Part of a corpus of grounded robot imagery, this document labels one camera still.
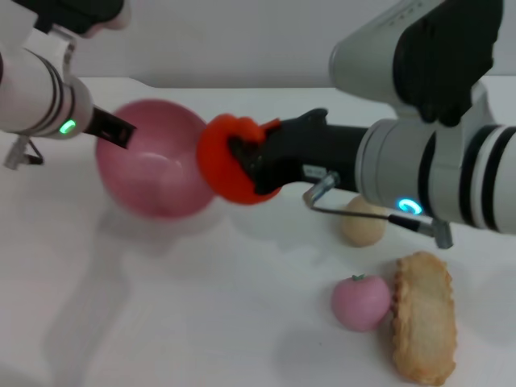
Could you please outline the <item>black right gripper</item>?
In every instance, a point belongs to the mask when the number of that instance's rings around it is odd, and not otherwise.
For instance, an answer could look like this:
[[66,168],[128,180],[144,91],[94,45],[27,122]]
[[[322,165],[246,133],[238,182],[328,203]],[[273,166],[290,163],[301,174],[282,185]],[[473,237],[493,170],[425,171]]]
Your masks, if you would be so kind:
[[338,189],[356,192],[355,167],[365,127],[330,125],[327,110],[314,109],[272,125],[261,144],[232,136],[228,147],[256,192],[273,192],[294,182],[317,181],[306,167],[339,175]]

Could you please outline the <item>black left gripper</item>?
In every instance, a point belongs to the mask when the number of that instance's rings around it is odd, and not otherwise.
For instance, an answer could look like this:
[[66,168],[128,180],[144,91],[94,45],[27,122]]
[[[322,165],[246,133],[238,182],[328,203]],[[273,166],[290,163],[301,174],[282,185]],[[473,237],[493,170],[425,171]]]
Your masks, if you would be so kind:
[[127,148],[136,127],[111,113],[94,107],[92,119],[85,133],[121,148]]

